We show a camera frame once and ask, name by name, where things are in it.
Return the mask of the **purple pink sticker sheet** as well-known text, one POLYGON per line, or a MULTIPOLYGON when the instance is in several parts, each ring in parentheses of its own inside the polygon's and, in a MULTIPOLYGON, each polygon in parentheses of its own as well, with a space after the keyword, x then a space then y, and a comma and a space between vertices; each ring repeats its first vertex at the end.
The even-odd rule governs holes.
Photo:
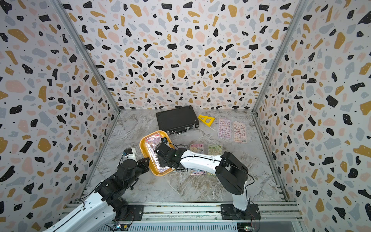
POLYGON ((159 174, 160 176, 172 170, 172 168, 168 167, 166 162, 156 153, 157 145, 162 143, 161 139, 163 137, 164 136, 161 133, 157 132, 145 139, 145 147, 153 163, 154 166, 153 170, 155 171, 156 174, 159 174))

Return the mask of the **green animal sticker sheet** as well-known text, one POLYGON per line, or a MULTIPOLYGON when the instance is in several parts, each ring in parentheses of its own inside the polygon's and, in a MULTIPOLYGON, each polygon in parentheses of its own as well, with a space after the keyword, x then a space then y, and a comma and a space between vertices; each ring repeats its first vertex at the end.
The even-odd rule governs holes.
POLYGON ((208 155, 221 156, 223 155, 223 147, 221 145, 208 145, 208 155))

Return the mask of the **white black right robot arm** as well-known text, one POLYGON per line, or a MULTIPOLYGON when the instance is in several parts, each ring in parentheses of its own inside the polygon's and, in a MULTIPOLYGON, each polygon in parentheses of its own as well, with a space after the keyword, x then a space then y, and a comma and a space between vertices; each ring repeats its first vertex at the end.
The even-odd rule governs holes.
POLYGON ((155 153, 167 167, 180 169, 198 169, 216 175, 221 185, 232 194, 235 209, 244 212, 250 199, 247 194, 248 168, 232 153, 210 156, 196 153, 186 148, 174 149, 166 143, 160 143, 155 153))

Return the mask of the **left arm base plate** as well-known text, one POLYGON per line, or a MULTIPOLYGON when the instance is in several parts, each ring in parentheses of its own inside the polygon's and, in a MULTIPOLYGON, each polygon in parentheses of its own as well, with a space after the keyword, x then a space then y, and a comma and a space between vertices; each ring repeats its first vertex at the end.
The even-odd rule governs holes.
POLYGON ((117 212, 116 221, 140 221, 142 220, 145 206, 128 205, 117 212))

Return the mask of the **yellow storage tray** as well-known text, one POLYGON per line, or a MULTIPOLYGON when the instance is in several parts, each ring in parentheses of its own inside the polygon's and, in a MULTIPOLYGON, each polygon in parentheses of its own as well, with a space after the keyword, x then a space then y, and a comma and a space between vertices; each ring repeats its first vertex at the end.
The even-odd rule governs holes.
MULTIPOLYGON (((147 137, 149 137, 149 136, 151 136, 151 135, 157 133, 157 132, 161 133, 164 137, 166 137, 169 143, 172 143, 172 141, 170 140, 170 137, 168 136, 168 134, 167 134, 166 132, 162 131, 162 130, 155 131, 155 132, 153 132, 153 133, 151 133, 151 134, 149 134, 149 135, 143 137, 142 140, 140 141, 140 149, 141 149, 141 152, 142 152, 142 154, 143 154, 143 156, 144 156, 145 158, 150 158, 149 155, 148 155, 148 153, 147 153, 147 149, 146 149, 146 147, 145 147, 145 139, 146 139, 147 137)), ((150 159, 149 168, 150 168, 151 172, 152 172, 155 176, 158 176, 158 177, 162 177, 162 176, 164 176, 164 175, 166 175, 166 174, 168 174, 168 173, 174 171, 174 169, 172 168, 171 171, 166 172, 166 173, 164 173, 164 174, 161 175, 161 176, 160 176, 159 174, 156 174, 155 171, 153 170, 153 169, 154 169, 154 166, 153 166, 153 163, 152 163, 151 159, 150 159)))

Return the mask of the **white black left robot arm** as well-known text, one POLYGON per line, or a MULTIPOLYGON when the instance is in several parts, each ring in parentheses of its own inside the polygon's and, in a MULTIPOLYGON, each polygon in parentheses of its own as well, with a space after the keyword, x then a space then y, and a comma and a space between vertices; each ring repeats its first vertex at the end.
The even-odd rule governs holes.
POLYGON ((117 171, 97 185, 94 191, 67 216, 47 232, 94 232, 103 226, 127 231, 135 220, 141 220, 143 205, 130 206, 122 197, 132 190, 139 176, 149 171, 149 158, 126 159, 117 171))

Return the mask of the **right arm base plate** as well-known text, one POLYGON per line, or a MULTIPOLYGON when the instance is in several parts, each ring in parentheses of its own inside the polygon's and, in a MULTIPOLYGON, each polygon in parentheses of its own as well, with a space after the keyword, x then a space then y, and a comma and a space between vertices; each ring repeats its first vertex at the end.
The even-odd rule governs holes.
POLYGON ((233 204, 222 204, 220 206, 221 216, 223 220, 238 220, 238 219, 252 219, 259 220, 261 219, 260 210, 258 205, 249 203, 247 210, 241 211, 236 209, 233 204))

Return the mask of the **pink cat sticker sheet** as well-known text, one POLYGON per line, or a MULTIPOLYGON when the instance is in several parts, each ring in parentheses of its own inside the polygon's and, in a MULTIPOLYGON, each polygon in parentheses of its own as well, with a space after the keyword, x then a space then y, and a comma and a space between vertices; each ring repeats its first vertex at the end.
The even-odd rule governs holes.
MULTIPOLYGON (((190 144, 189 150, 192 152, 204 154, 203 144, 190 144)), ((206 174, 206 171, 199 170, 199 169, 193 169, 193 168, 188 169, 188 172, 191 176, 200 176, 200 175, 206 174)))

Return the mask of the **holographic sticker sheet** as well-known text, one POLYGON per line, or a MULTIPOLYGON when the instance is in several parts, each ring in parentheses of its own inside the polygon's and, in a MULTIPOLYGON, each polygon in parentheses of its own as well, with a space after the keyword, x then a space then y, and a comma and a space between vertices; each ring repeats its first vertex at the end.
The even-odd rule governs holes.
MULTIPOLYGON (((179 148, 185 148, 185 149, 188 149, 188 146, 187 145, 176 145, 175 146, 177 149, 179 148)), ((184 167, 180 167, 180 168, 177 168, 174 170, 175 172, 187 172, 187 169, 184 168, 184 167)))

